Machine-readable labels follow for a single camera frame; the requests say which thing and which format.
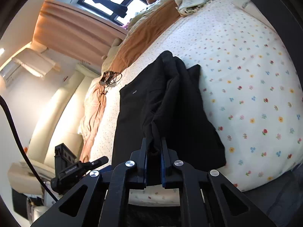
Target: metal bolt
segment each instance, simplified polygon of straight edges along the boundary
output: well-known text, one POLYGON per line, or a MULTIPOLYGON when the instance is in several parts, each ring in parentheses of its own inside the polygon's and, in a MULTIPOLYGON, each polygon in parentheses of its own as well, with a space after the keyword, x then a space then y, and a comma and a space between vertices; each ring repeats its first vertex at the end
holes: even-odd
POLYGON ((91 172, 89 173, 89 175, 90 175, 91 177, 98 177, 98 176, 99 176, 99 171, 93 170, 93 171, 91 171, 91 172))
POLYGON ((174 164, 175 164, 175 166, 182 166, 184 163, 183 163, 182 160, 176 160, 176 161, 174 162, 174 164))
POLYGON ((210 175, 216 177, 216 176, 219 175, 219 172, 218 172, 217 170, 211 170, 211 171, 210 171, 210 175))
POLYGON ((132 167, 132 166, 134 166, 134 164, 135 164, 135 162, 132 161, 132 160, 129 160, 129 161, 125 162, 125 165, 128 166, 128 167, 132 167))

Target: air conditioner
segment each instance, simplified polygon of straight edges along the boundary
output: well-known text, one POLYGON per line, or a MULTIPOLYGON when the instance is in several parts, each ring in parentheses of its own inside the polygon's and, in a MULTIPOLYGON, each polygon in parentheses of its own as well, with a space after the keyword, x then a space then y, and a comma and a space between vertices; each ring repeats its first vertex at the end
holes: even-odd
POLYGON ((0 75, 3 77, 5 81, 6 87, 9 87, 10 84, 16 79, 23 67, 20 64, 10 61, 1 71, 0 75))

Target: orange blanket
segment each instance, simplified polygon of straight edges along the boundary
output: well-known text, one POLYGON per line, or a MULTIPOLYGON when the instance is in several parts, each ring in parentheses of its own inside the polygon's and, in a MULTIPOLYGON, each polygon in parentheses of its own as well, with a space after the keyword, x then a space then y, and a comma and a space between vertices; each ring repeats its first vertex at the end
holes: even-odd
MULTIPOLYGON (((168 0, 154 11, 150 17, 145 19, 123 42, 109 70, 123 72, 133 64, 140 55, 180 17, 175 7, 175 1, 168 0)), ((96 83, 92 96, 84 103, 85 110, 91 110, 89 111, 89 116, 86 117, 85 115, 84 120, 81 122, 81 127, 85 128, 84 132, 82 131, 84 139, 83 150, 80 156, 82 162, 89 161, 94 138, 106 106, 106 96, 99 94, 99 87, 100 85, 96 83)))

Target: folded black clothing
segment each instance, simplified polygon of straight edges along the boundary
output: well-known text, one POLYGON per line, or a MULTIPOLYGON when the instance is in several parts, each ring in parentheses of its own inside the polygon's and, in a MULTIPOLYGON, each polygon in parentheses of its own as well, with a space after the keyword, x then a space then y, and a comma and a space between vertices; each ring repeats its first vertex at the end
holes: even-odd
POLYGON ((143 137, 153 156, 159 156, 165 137, 167 147, 198 170, 226 164, 225 148, 203 110, 199 76, 199 65, 186 69, 182 60, 164 51, 120 90, 114 167, 141 148, 143 137))

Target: white floral bed sheet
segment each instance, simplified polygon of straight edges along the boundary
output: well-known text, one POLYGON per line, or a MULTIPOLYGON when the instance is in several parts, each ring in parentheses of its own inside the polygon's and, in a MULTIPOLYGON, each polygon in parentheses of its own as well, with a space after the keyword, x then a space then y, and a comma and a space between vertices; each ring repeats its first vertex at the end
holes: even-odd
MULTIPOLYGON (((231 4, 215 0, 180 18, 122 75, 107 105, 91 160, 110 161, 119 114, 119 90, 164 50, 187 68, 201 65, 204 111, 225 146, 222 172, 241 191, 261 186, 303 159, 303 93, 279 36, 231 4)), ((178 205, 178 190, 131 191, 136 205, 178 205)))

